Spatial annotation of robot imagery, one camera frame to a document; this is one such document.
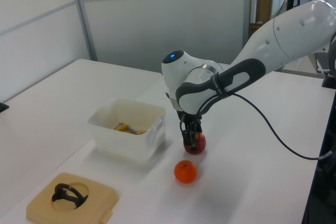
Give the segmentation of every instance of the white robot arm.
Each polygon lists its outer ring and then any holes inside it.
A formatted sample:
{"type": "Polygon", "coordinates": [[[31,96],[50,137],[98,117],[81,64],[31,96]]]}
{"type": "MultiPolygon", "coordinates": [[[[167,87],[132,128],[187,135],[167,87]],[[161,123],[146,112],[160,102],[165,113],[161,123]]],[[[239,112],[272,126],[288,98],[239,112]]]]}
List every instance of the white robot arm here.
{"type": "Polygon", "coordinates": [[[202,131],[202,114],[214,103],[293,60],[328,52],[329,68],[336,76],[335,34],[335,9],[324,1],[313,1],[261,26],[226,69],[184,51],[167,55],[162,61],[162,73],[169,89],[167,96],[180,118],[184,144],[195,147],[192,132],[202,131]]]}

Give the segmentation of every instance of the white table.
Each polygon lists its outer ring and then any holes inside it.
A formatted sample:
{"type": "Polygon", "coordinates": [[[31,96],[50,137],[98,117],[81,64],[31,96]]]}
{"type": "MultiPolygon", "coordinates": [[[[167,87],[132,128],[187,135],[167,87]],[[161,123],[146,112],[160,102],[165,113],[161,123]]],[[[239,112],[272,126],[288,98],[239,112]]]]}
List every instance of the white table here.
{"type": "MultiPolygon", "coordinates": [[[[321,82],[272,72],[239,94],[265,113],[290,147],[318,156],[335,93],[322,88],[321,82]]],[[[167,110],[166,145],[148,163],[100,152],[91,139],[0,223],[30,223],[25,217],[27,204],[61,172],[93,179],[119,192],[109,223],[301,223],[316,161],[286,150],[261,116],[237,97],[215,104],[203,116],[206,151],[187,154],[165,91],[160,78],[137,98],[167,110]],[[174,178],[173,169],[183,159],[198,166],[200,175],[193,184],[182,185],[174,178]]]]}
{"type": "Polygon", "coordinates": [[[113,97],[136,99],[160,73],[77,60],[0,113],[0,217],[92,137],[87,119],[113,97]]]}

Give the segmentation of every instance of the orange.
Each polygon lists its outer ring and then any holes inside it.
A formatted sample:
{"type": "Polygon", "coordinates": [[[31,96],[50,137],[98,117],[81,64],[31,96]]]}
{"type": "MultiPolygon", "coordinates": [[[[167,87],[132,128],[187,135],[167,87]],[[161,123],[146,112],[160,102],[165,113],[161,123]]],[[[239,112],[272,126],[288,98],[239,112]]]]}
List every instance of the orange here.
{"type": "Polygon", "coordinates": [[[175,166],[174,175],[182,183],[191,183],[197,177],[197,167],[190,160],[182,160],[175,166]]]}

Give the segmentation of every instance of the white wall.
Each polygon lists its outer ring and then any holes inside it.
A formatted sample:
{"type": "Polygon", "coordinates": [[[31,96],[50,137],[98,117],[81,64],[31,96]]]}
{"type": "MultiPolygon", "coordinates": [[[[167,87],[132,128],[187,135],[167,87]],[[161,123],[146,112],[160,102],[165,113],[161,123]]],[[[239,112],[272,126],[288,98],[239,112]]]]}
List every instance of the white wall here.
{"type": "Polygon", "coordinates": [[[99,61],[156,72],[175,50],[231,63],[247,32],[244,1],[83,0],[99,61]]]}
{"type": "Polygon", "coordinates": [[[0,0],[0,102],[89,59],[75,0],[0,0]]]}

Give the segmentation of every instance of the red apple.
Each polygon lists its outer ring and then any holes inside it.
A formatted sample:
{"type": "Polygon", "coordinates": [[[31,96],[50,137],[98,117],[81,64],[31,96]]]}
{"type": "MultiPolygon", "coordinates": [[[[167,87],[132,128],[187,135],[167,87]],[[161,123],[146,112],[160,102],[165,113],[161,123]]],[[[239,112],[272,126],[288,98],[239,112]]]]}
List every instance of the red apple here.
{"type": "Polygon", "coordinates": [[[196,149],[194,149],[193,147],[189,145],[185,145],[185,144],[183,145],[184,145],[185,150],[188,153],[196,155],[204,151],[205,145],[206,145],[206,139],[202,132],[197,131],[196,132],[196,149]]]}

